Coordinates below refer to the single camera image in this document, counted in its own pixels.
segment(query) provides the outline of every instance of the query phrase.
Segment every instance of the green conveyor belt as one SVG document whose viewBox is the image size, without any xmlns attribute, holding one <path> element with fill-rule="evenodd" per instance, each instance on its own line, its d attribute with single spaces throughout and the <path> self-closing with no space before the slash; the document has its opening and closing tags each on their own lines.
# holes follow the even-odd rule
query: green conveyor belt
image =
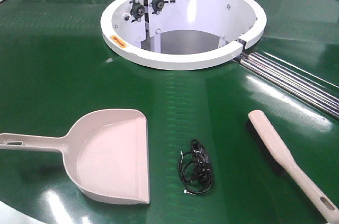
<svg viewBox="0 0 339 224">
<path fill-rule="evenodd" d="M 0 132 L 59 137 L 91 111 L 138 109 L 148 119 L 151 204 L 90 200 L 60 154 L 10 150 L 0 151 L 0 201 L 53 224 L 325 223 L 288 175 L 273 174 L 244 124 L 249 111 L 264 110 L 300 167 L 339 205 L 339 121 L 233 61 L 162 71 L 123 59 L 101 36 L 112 1 L 0 4 Z M 330 82 L 313 78 L 339 95 L 339 0 L 256 1 L 268 21 L 251 50 Z M 202 196 L 183 194 L 176 170 L 192 138 L 207 148 L 215 173 Z"/>
</svg>

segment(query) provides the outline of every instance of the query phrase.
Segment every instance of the screw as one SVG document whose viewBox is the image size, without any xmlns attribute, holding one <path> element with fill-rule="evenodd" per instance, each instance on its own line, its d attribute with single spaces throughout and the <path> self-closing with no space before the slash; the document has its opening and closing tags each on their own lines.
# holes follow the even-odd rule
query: screw
<svg viewBox="0 0 339 224">
<path fill-rule="evenodd" d="M 159 1 L 156 3 L 156 8 L 158 8 L 159 10 L 161 10 L 164 7 L 164 2 L 163 1 Z"/>
<path fill-rule="evenodd" d="M 138 16 L 143 16 L 144 10 L 142 8 L 139 8 L 137 11 Z"/>
</svg>

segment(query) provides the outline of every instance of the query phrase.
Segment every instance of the brush handle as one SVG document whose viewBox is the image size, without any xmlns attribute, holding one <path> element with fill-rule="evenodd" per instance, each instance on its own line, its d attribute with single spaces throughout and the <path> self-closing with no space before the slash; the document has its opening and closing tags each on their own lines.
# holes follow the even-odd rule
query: brush handle
<svg viewBox="0 0 339 224">
<path fill-rule="evenodd" d="M 280 138 L 264 112 L 254 110 L 248 114 L 248 117 L 276 162 L 290 174 L 330 224 L 339 224 L 338 208 L 297 165 L 290 150 Z"/>
<path fill-rule="evenodd" d="M 294 162 L 286 171 L 330 224 L 339 224 L 339 210 L 324 192 Z"/>
<path fill-rule="evenodd" d="M 0 149 L 62 152 L 63 138 L 42 137 L 12 133 L 0 134 Z"/>
</svg>

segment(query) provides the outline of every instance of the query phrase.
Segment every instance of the silver metal rod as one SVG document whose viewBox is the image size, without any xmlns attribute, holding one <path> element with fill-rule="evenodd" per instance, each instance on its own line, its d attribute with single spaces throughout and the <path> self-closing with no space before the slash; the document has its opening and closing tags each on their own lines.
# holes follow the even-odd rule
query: silver metal rod
<svg viewBox="0 0 339 224">
<path fill-rule="evenodd" d="M 269 71 L 267 67 L 256 64 L 253 61 L 249 60 L 247 57 L 240 59 L 239 63 L 244 67 L 248 68 L 249 70 L 257 73 L 258 75 L 261 75 L 267 80 L 287 90 L 288 92 L 294 94 L 295 96 L 301 98 L 307 103 L 332 115 L 336 119 L 339 119 L 339 109 L 333 108 L 332 105 L 329 105 L 327 102 L 324 102 L 321 98 L 318 98 L 317 95 L 310 94 L 310 92 L 300 89 L 299 85 L 287 82 L 286 80 L 284 80 L 284 78 L 281 78 L 279 75 L 274 74 L 272 71 Z"/>
<path fill-rule="evenodd" d="M 282 74 L 290 76 L 296 82 L 300 82 L 301 85 L 305 85 L 305 87 L 307 87 L 310 91 L 314 91 L 315 93 L 320 94 L 324 98 L 327 98 L 330 102 L 332 102 L 334 105 L 336 105 L 339 108 L 339 98 L 334 97 L 333 95 L 329 94 L 328 92 L 326 92 L 326 91 L 320 89 L 319 87 L 315 86 L 315 82 L 313 82 L 313 81 L 311 81 L 311 80 L 309 80 L 305 77 L 304 77 L 304 79 L 306 79 L 306 80 L 302 79 L 301 75 L 291 71 L 288 68 L 282 67 L 277 62 L 272 61 L 272 60 L 264 57 L 263 55 L 261 55 L 259 53 L 251 53 L 248 56 L 249 57 L 255 56 L 257 59 L 260 59 L 263 62 L 265 62 L 268 66 L 276 68 Z"/>
<path fill-rule="evenodd" d="M 331 106 L 334 109 L 339 109 L 339 102 L 335 102 L 331 98 L 327 97 L 327 95 L 324 95 L 322 91 L 319 91 L 320 89 L 310 87 L 306 81 L 297 78 L 295 75 L 292 75 L 292 73 L 288 73 L 288 71 L 283 71 L 278 66 L 267 63 L 260 59 L 260 57 L 253 56 L 252 54 L 248 56 L 248 59 L 254 62 L 255 64 L 263 67 L 264 69 L 268 70 L 270 73 L 280 78 L 281 80 L 284 80 L 287 83 L 293 85 L 294 87 L 300 89 L 301 91 L 304 91 L 305 93 L 313 96 L 314 98 L 320 99 L 321 101 L 323 101 L 324 103 L 326 103 L 327 105 Z"/>
</svg>

